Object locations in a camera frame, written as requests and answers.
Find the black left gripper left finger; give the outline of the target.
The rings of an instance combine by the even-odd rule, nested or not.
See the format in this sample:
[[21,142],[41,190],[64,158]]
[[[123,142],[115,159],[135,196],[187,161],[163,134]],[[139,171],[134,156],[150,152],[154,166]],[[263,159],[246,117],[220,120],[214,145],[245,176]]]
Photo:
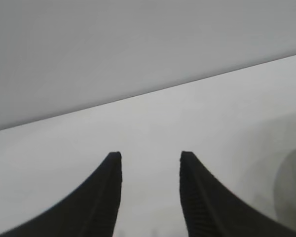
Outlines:
[[2,237],[111,237],[121,200],[122,156],[110,152],[72,193]]

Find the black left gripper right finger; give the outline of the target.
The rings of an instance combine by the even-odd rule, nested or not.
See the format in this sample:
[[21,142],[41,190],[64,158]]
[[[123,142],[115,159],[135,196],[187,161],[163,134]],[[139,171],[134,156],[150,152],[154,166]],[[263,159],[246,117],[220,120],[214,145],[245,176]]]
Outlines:
[[296,237],[231,192],[193,152],[181,153],[179,190],[190,237]]

